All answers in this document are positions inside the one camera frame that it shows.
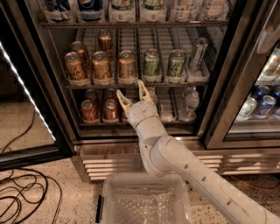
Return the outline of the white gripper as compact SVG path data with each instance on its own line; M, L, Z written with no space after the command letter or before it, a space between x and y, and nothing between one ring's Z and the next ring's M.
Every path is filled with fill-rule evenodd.
M167 131L160 120L157 106L151 101L150 92L141 80L137 80L137 85L141 101L133 104L120 89L116 90L116 96L139 141L154 144Z

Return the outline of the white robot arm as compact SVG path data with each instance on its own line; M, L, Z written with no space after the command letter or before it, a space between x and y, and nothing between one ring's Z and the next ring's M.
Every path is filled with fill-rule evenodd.
M280 224L280 217L261 206L202 163L186 146L170 136L144 83L137 82L139 101L121 90L117 98L137 133L141 158L150 175L176 173L203 195L230 224Z

